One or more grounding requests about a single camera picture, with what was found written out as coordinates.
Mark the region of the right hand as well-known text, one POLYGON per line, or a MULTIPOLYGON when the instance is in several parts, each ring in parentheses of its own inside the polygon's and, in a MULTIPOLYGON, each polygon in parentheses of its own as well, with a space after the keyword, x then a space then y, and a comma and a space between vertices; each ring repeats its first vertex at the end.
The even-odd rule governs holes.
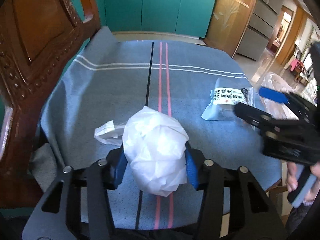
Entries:
MULTIPOLYGON (((305 206, 310 206, 315 201, 317 194, 319 192, 319 162, 310 167, 311 173, 317 177, 317 181, 314 183, 312 188, 307 192, 303 199, 303 204, 305 206)), ((286 177, 286 187, 289 192, 295 191, 298 186, 298 181, 296 178, 297 165, 295 163, 287 163, 287 177, 286 177)))

